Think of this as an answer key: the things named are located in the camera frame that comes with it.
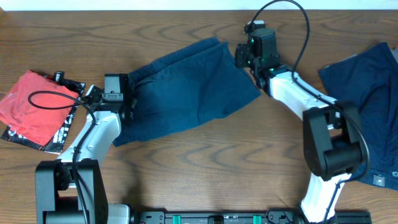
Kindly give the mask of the black mounting rail base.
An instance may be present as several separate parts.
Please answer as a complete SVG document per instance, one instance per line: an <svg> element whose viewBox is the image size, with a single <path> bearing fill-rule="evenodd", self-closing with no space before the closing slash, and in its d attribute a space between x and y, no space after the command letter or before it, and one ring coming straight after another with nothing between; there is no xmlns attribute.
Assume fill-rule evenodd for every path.
<svg viewBox="0 0 398 224"><path fill-rule="evenodd" d="M138 224L305 224L300 212L270 209L264 213L189 213L149 211L135 214L131 223Z"/></svg>

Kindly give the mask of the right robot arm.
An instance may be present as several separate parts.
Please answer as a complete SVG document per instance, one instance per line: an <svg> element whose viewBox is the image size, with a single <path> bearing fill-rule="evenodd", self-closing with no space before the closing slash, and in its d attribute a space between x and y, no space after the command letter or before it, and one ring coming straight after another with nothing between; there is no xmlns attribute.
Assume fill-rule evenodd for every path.
<svg viewBox="0 0 398 224"><path fill-rule="evenodd" d="M367 214L340 215L335 206L353 174L369 166L369 148L350 101L338 101L303 81L294 68L281 64L275 44L249 40L235 51L238 68L249 68L256 86L292 110L303 124L303 153L311 176L307 192L293 215L294 223L347 223L369 220Z"/></svg>

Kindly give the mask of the black white patterned folded garment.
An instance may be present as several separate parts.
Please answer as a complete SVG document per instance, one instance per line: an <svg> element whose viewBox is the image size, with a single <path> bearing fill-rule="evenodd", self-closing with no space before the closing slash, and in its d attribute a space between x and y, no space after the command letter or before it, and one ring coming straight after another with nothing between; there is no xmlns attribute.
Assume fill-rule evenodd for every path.
<svg viewBox="0 0 398 224"><path fill-rule="evenodd" d="M45 75L45 78L49 78L52 81L55 81L57 84L68 88L70 91L78 93L78 99L80 99L85 90L86 83L66 79L64 78L64 74L65 72L63 71L57 71L51 77ZM36 150L45 151L52 154L60 154L62 152L63 146L65 145L65 141L67 139L68 132L72 125L72 121L76 114L77 108L77 106L70 108L66 120L63 122L63 124L60 126L60 128L52 136L52 138L46 145L37 144L36 142L31 141L29 138L26 138L21 134L17 134L15 131L11 131L10 126L6 127L1 135L1 139L8 142L27 146Z"/></svg>

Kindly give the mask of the pile of navy garments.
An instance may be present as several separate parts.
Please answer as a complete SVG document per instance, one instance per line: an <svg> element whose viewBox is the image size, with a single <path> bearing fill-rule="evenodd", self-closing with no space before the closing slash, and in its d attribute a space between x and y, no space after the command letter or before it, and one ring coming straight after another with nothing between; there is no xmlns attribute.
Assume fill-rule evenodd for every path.
<svg viewBox="0 0 398 224"><path fill-rule="evenodd" d="M358 108L370 152L360 181L397 189L397 51L381 42L318 71L329 96Z"/></svg>

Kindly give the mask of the navy blue shorts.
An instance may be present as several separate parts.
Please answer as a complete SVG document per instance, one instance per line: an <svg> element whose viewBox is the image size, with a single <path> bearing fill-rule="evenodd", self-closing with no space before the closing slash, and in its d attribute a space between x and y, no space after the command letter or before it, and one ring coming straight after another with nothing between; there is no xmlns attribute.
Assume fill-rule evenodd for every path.
<svg viewBox="0 0 398 224"><path fill-rule="evenodd" d="M158 58L130 72L128 79L136 104L115 146L225 118L261 95L249 74L235 66L228 44L216 37Z"/></svg>

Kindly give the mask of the red folded t-shirt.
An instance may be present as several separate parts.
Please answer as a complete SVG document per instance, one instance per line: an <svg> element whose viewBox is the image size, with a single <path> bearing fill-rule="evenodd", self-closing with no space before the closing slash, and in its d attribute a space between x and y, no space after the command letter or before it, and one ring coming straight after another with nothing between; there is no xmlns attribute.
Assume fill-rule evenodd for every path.
<svg viewBox="0 0 398 224"><path fill-rule="evenodd" d="M28 70L1 100L1 121L43 146L61 128L77 98L78 93Z"/></svg>

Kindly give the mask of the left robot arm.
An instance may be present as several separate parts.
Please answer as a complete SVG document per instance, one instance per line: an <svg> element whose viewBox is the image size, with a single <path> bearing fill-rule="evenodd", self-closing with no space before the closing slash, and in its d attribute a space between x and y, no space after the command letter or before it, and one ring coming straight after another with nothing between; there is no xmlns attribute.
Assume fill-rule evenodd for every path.
<svg viewBox="0 0 398 224"><path fill-rule="evenodd" d="M119 110L123 94L106 100L106 93L90 86L83 107L86 123L71 146L35 170L38 223L130 223L129 206L108 202L100 165L121 132Z"/></svg>

